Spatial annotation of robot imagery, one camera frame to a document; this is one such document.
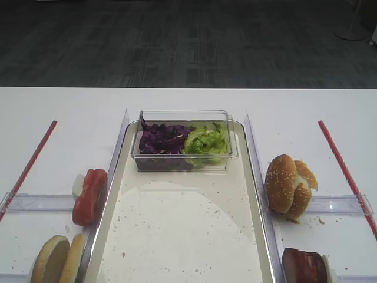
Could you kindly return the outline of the clear plastic food container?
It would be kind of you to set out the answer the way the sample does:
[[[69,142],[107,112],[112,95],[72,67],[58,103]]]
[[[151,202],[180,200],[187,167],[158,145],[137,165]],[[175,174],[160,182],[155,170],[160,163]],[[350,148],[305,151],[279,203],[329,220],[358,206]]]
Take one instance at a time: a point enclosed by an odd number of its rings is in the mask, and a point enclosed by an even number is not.
[[[130,151],[141,172],[225,170],[238,157],[225,110],[141,111]]]

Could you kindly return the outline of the sesame bun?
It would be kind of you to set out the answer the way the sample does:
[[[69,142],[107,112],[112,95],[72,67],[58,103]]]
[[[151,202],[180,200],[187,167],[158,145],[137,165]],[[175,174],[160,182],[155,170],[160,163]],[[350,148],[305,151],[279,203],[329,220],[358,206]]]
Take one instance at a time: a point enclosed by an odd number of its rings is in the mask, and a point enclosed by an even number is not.
[[[265,187],[270,208],[275,212],[286,213],[290,209],[296,178],[296,166],[290,156],[282,154],[269,163]]]
[[[318,183],[314,173],[304,161],[295,160],[294,163],[297,171],[296,188],[292,205],[286,213],[286,217],[298,222],[312,199],[312,189],[318,191]]]

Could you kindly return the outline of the right clear cross divider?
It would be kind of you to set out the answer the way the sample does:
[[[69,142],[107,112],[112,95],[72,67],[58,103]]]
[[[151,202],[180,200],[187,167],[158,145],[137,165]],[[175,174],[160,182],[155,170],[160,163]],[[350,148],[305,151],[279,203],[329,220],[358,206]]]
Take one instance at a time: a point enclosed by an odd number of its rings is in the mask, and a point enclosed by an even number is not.
[[[314,196],[305,214],[373,216],[374,211],[365,195]]]

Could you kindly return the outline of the green lettuce leaves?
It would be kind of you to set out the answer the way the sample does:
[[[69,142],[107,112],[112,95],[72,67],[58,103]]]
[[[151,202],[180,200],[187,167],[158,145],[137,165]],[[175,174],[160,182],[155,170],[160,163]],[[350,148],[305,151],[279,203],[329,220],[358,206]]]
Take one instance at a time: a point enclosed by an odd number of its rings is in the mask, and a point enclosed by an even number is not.
[[[220,164],[222,158],[207,157],[207,155],[222,155],[229,153],[229,141],[226,131],[219,123],[213,123],[214,129],[208,130],[207,126],[195,128],[185,139],[184,146],[180,150],[182,154],[201,154],[205,157],[193,158],[189,162],[195,169],[205,165]]]

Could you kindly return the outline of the shredded purple cabbage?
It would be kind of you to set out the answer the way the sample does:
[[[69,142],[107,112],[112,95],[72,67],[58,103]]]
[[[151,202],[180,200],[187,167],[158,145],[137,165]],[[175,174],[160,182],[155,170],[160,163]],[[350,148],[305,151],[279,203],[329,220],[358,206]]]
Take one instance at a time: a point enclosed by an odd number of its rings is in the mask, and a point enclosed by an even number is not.
[[[143,133],[139,142],[139,154],[146,158],[136,159],[141,172],[188,171],[193,165],[182,158],[151,158],[151,154],[180,154],[187,136],[194,131],[192,127],[165,124],[148,125],[140,118]]]

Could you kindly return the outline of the sesame bun top front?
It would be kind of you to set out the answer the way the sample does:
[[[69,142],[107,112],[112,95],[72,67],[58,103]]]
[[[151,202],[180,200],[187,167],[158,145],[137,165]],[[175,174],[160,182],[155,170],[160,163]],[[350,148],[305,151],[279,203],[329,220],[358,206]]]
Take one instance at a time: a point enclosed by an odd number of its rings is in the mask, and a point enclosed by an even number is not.
[[[270,208],[275,212],[286,213],[290,209],[296,178],[296,166],[290,156],[282,154],[269,163],[265,187]]]

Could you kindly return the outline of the white parchment paper sheet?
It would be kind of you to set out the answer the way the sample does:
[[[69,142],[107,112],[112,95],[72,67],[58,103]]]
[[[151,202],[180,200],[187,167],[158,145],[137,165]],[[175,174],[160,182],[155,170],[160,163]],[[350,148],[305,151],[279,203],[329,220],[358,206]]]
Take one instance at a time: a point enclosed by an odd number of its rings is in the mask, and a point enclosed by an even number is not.
[[[262,282],[244,186],[122,190],[98,282]]]

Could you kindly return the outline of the white floor stand base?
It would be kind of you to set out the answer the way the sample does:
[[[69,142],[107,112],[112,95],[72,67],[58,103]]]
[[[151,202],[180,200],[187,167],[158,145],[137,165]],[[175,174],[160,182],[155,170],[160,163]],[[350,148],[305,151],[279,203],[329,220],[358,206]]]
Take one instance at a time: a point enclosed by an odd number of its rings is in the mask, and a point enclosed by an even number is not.
[[[345,41],[362,41],[365,39],[365,34],[363,31],[360,31],[360,28],[358,28],[356,25],[362,4],[363,0],[357,1],[349,26],[335,29],[333,31],[333,35],[335,37]]]

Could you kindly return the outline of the red tomato slices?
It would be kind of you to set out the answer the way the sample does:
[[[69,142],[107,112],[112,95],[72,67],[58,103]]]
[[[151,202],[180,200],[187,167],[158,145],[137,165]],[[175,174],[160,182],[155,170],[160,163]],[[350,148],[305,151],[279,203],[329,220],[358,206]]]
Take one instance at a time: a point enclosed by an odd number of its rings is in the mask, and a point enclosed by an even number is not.
[[[98,219],[99,197],[107,182],[103,169],[89,169],[82,185],[82,191],[72,210],[72,221],[79,226],[93,224]]]

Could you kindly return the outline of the right red tape strip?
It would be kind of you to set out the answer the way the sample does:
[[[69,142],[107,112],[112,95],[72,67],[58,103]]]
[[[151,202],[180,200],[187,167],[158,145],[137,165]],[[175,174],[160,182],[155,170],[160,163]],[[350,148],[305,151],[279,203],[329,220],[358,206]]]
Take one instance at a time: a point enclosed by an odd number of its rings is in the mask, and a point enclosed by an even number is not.
[[[333,141],[332,139],[332,136],[330,135],[329,133],[329,130],[327,129],[324,121],[320,120],[318,121],[318,125],[329,145],[329,147],[331,148],[338,164],[339,164],[339,167],[341,168],[342,172],[343,172],[343,175],[345,176],[353,194],[356,196],[357,200],[358,200],[358,203],[360,204],[360,207],[364,213],[364,216],[365,216],[365,219],[371,229],[371,231],[373,232],[375,238],[376,238],[376,222],[372,216],[372,213],[371,212],[368,212],[368,207],[366,205],[366,201],[365,200],[362,200],[362,194],[360,192],[360,190],[358,189],[350,171],[348,170],[348,167],[347,165],[345,164],[338,148],[336,147],[336,144],[335,142]]]

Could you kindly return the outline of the left red tape strip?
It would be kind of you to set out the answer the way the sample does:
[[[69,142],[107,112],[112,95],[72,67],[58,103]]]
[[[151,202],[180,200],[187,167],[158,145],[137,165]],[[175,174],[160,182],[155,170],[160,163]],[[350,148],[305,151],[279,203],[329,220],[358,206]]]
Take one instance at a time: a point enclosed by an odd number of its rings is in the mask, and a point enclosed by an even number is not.
[[[44,134],[43,138],[39,142],[37,148],[35,149],[34,153],[32,154],[31,158],[29,159],[27,165],[23,169],[22,173],[20,174],[18,180],[16,181],[15,185],[13,186],[12,190],[8,192],[1,202],[1,217],[0,220],[3,219],[3,217],[6,214],[6,209],[13,201],[15,195],[18,193],[21,185],[23,184],[24,180],[26,179],[29,171],[31,170],[32,166],[34,165],[36,159],[38,158],[39,154],[41,153],[42,149],[44,148],[46,142],[48,141],[49,137],[51,136],[52,132],[54,131],[56,125],[58,122],[56,120],[53,120]]]

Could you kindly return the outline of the white onion slice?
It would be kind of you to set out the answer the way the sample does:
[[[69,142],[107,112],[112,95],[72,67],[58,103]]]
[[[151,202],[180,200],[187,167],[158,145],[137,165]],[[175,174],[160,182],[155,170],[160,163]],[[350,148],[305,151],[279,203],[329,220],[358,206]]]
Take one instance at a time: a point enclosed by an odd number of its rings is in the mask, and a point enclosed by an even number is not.
[[[83,184],[84,184],[85,176],[82,174],[78,174],[74,180],[73,186],[72,186],[72,196],[76,200],[80,196],[83,190]]]

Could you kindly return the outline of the bun half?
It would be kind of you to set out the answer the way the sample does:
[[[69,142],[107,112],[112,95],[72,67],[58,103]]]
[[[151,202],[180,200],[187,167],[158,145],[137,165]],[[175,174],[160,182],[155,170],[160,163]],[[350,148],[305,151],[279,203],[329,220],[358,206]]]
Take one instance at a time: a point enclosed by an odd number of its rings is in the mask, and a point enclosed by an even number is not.
[[[35,260],[30,282],[59,282],[69,249],[65,236],[55,235],[47,240]]]
[[[74,236],[60,279],[58,281],[59,283],[75,282],[84,252],[85,243],[86,236],[83,234],[79,233]]]

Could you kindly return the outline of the left clear cross divider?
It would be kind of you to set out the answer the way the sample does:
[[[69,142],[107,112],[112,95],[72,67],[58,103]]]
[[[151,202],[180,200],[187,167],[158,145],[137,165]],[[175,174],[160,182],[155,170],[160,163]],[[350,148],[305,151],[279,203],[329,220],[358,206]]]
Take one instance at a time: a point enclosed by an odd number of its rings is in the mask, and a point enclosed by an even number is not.
[[[71,212],[71,195],[33,195],[8,192],[1,201],[1,213]]]

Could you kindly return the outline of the red tape strip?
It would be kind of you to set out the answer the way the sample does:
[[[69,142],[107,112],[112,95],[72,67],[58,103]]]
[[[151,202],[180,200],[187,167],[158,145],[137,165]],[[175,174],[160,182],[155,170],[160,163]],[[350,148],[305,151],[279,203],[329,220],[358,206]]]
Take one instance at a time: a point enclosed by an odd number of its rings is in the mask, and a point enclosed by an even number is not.
[[[371,229],[371,231],[373,232],[375,238],[376,238],[376,222],[372,216],[372,213],[371,212],[368,212],[368,207],[366,205],[366,201],[365,200],[362,200],[362,194],[360,192],[360,190],[358,189],[350,171],[348,170],[348,167],[347,165],[345,164],[338,148],[336,147],[336,144],[335,142],[333,141],[332,139],[332,136],[330,135],[329,133],[329,130],[327,129],[324,121],[320,120],[318,121],[318,125],[329,145],[329,147],[331,148],[338,164],[339,164],[339,167],[341,168],[342,172],[343,172],[343,175],[345,176],[353,194],[356,196],[357,200],[358,200],[358,203],[360,204],[360,207],[364,213],[364,216],[365,216],[365,219]]]
[[[29,159],[27,165],[23,169],[22,173],[20,174],[18,180],[16,181],[15,185],[13,186],[12,190],[8,192],[1,202],[1,217],[0,220],[3,219],[3,217],[6,214],[6,209],[13,201],[15,195],[18,193],[21,185],[23,184],[24,180],[26,179],[29,171],[31,170],[32,166],[34,165],[36,159],[38,158],[39,154],[41,153],[42,149],[44,148],[46,142],[48,141],[49,137],[51,136],[52,132],[54,131],[56,125],[58,122],[56,120],[53,120],[44,134],[43,138],[39,142],[37,148],[35,149],[34,153],[32,154],[31,158]]]

